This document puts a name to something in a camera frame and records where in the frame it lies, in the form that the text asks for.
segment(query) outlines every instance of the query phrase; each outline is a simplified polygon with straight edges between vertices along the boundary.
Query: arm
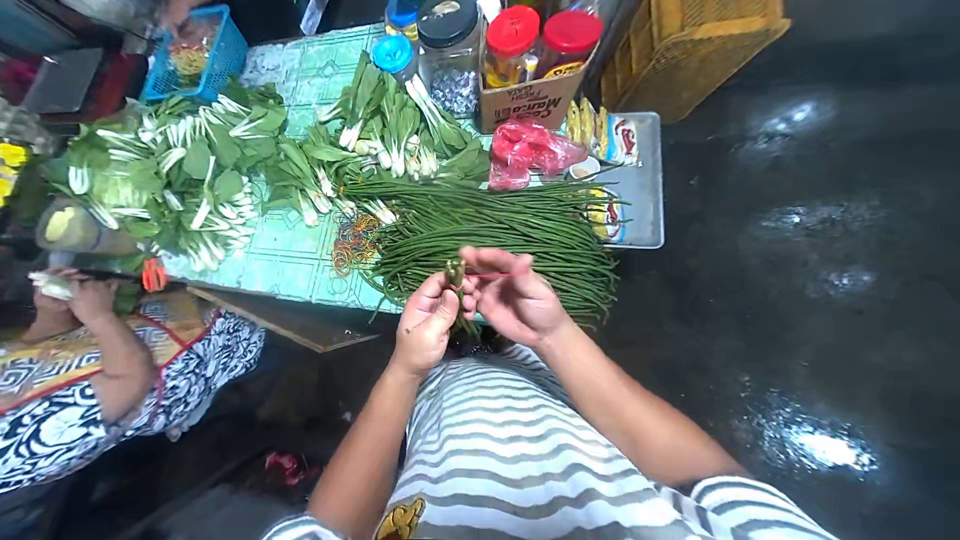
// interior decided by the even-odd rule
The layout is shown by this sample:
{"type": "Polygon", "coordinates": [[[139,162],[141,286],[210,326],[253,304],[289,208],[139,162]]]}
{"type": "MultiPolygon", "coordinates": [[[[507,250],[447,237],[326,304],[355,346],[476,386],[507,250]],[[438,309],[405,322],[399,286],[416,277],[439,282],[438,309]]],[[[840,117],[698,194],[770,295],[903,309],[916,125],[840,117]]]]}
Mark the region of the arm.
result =
{"type": "Polygon", "coordinates": [[[90,379],[104,421],[116,422],[139,405],[154,385],[156,368],[147,346],[113,311],[115,284],[73,281],[70,308],[97,339],[103,371],[90,379]]]}
{"type": "Polygon", "coordinates": [[[572,320],[536,351],[587,421],[651,479],[678,485],[746,474],[692,420],[613,363],[572,320]]]}
{"type": "Polygon", "coordinates": [[[651,479],[677,485],[746,472],[709,435],[613,363],[561,306],[533,258],[464,248],[480,272],[511,274],[477,285],[478,311],[509,339],[533,347],[588,422],[651,479]]]}
{"type": "MultiPolygon", "coordinates": [[[[475,303],[465,286],[464,306],[475,303]]],[[[446,350],[456,320],[457,295],[443,273],[434,274],[403,309],[396,349],[367,404],[330,459],[307,511],[350,538],[370,538],[393,493],[396,463],[417,389],[446,350]]]]}

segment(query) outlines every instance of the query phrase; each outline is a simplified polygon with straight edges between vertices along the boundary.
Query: cardboard box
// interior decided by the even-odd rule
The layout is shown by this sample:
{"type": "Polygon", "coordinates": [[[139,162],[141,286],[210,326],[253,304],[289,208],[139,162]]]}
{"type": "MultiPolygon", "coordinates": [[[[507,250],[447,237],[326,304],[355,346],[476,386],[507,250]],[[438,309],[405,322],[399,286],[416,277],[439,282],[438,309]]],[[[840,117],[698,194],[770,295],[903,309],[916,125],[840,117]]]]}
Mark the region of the cardboard box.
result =
{"type": "MultiPolygon", "coordinates": [[[[481,51],[481,58],[486,51],[481,51]]],[[[490,134],[508,118],[534,116],[551,130],[560,129],[566,118],[570,100],[584,80],[587,66],[593,61],[596,48],[579,69],[573,73],[537,79],[529,83],[504,88],[484,88],[480,91],[480,133],[490,134]]]]}

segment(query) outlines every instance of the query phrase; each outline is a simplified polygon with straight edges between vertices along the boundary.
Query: wet floor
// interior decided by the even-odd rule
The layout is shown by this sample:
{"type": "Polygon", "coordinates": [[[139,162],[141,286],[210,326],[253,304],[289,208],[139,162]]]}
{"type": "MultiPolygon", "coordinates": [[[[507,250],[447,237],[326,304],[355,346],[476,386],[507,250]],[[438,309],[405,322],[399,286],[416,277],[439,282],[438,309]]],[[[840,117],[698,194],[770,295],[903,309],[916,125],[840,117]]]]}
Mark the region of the wet floor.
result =
{"type": "Polygon", "coordinates": [[[664,127],[666,245],[621,256],[602,341],[840,537],[947,537],[960,46],[807,15],[664,127]]]}

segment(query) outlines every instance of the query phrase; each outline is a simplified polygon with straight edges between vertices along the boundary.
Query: red plastic bag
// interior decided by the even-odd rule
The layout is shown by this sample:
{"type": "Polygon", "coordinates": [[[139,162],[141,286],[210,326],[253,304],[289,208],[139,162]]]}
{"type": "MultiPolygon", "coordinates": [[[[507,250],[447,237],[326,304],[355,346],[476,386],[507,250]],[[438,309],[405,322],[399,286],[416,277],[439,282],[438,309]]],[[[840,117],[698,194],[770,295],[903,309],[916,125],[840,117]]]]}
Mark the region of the red plastic bag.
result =
{"type": "Polygon", "coordinates": [[[587,158],[587,148],[544,128],[532,118],[507,120],[493,132],[489,189],[521,189],[530,169],[557,174],[587,158]]]}

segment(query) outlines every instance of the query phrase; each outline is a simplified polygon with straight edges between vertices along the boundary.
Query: red rubber band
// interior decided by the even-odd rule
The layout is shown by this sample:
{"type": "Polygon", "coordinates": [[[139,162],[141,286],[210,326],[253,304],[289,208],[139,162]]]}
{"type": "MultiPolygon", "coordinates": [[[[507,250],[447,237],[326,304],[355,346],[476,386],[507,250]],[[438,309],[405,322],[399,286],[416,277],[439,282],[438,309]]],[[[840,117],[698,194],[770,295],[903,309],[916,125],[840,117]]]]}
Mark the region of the red rubber band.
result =
{"type": "MultiPolygon", "coordinates": [[[[465,277],[465,278],[515,278],[515,277],[517,277],[517,276],[523,276],[524,274],[526,274],[526,272],[520,272],[519,274],[511,274],[511,273],[507,273],[507,274],[501,274],[501,273],[493,273],[493,274],[466,274],[464,277],[465,277]]],[[[463,285],[460,285],[460,286],[458,287],[458,286],[452,284],[452,285],[450,286],[450,288],[453,289],[453,290],[460,290],[460,289],[464,288],[464,286],[463,286],[463,285]]]]}

